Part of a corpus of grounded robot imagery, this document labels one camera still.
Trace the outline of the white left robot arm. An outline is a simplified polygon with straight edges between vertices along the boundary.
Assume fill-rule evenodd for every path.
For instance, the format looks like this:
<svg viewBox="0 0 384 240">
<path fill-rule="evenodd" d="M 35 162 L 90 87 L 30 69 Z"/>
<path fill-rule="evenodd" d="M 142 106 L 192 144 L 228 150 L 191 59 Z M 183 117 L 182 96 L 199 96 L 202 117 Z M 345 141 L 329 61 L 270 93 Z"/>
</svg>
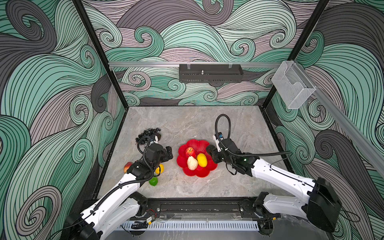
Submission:
<svg viewBox="0 0 384 240">
<path fill-rule="evenodd" d="M 152 143 L 119 180 L 97 202 L 80 214 L 66 218 L 66 240 L 105 240 L 121 224 L 147 211 L 147 198 L 138 189 L 154 177 L 160 164 L 173 159 L 172 148 Z"/>
</svg>

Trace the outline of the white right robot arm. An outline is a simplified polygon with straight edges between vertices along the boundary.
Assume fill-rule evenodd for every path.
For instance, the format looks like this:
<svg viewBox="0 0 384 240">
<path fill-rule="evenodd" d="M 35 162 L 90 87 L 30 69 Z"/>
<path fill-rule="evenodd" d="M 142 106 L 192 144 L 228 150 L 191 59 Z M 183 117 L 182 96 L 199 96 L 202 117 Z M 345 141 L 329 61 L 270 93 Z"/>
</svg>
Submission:
<svg viewBox="0 0 384 240">
<path fill-rule="evenodd" d="M 291 194 L 263 194 L 258 203 L 263 210 L 306 219 L 328 233 L 336 230 L 342 203 L 329 181 L 302 177 L 273 166 L 256 154 L 242 153 L 231 139 L 217 140 L 206 151 L 214 163 L 224 162 L 236 173 L 267 181 Z"/>
</svg>

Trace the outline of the red flower-shaped fruit bowl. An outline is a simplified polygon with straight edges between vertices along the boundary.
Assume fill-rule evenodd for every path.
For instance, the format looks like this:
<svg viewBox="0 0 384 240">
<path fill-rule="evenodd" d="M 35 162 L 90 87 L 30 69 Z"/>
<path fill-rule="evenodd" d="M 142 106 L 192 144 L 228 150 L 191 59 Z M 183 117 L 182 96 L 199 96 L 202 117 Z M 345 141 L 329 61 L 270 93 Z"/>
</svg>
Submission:
<svg viewBox="0 0 384 240">
<path fill-rule="evenodd" d="M 179 147 L 178 150 L 178 157 L 177 157 L 177 164 L 180 168 L 182 168 L 185 175 L 189 177 L 199 177 L 199 178 L 205 178 L 207 177 L 212 171 L 214 171 L 217 168 L 217 164 L 215 164 L 211 158 L 211 156 L 206 152 L 206 147 L 210 145 L 209 142 L 205 140 L 196 140 L 192 139 L 187 141 L 186 144 Z M 188 169 L 187 160 L 188 156 L 186 155 L 186 149 L 188 147 L 192 147 L 196 151 L 196 157 L 200 153 L 204 153 L 208 159 L 208 165 L 205 168 L 202 168 L 198 166 L 194 171 L 191 171 Z"/>
</svg>

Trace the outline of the red apple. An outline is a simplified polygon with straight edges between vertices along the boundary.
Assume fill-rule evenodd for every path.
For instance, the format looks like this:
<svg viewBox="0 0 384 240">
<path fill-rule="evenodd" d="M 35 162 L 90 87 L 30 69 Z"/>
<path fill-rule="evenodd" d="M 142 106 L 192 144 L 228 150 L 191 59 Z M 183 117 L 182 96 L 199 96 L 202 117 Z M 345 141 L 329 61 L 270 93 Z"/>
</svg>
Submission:
<svg viewBox="0 0 384 240">
<path fill-rule="evenodd" d="M 193 157 L 193 158 L 195 158 L 195 157 L 196 157 L 196 151 L 195 151 L 195 149 L 192 148 L 192 147 L 188 147 L 188 148 L 186 149 L 186 155 L 188 156 L 188 158 L 189 158 L 189 157 Z"/>
</svg>

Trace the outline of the beige garlic bulb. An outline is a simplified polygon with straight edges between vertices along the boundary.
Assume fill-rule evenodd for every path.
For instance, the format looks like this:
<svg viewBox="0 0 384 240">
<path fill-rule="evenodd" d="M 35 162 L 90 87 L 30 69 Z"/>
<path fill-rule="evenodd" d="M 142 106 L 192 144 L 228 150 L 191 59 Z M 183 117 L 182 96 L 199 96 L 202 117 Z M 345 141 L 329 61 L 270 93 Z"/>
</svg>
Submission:
<svg viewBox="0 0 384 240">
<path fill-rule="evenodd" d="M 199 163 L 193 156 L 189 156 L 187 165 L 189 170 L 194 171 L 198 167 Z"/>
</svg>

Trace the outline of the large yellow lemon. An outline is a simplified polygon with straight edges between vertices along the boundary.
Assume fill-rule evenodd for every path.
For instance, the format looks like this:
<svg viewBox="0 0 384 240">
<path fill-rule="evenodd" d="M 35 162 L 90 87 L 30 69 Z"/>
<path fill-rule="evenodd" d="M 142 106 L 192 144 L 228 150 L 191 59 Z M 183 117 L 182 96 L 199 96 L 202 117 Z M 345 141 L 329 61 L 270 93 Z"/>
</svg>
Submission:
<svg viewBox="0 0 384 240">
<path fill-rule="evenodd" d="M 198 165 L 202 168 L 205 168 L 208 165 L 208 159 L 204 153 L 197 155 Z"/>
</svg>

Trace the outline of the green lime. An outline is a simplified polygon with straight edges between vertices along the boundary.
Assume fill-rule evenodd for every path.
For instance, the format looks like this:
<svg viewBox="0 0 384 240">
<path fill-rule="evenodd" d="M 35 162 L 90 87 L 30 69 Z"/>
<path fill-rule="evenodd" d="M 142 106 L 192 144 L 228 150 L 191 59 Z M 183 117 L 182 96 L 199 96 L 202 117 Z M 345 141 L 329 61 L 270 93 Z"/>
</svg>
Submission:
<svg viewBox="0 0 384 240">
<path fill-rule="evenodd" d="M 159 180 L 157 177 L 153 177 L 151 180 L 149 180 L 149 184 L 151 186 L 156 186 L 158 184 Z"/>
</svg>

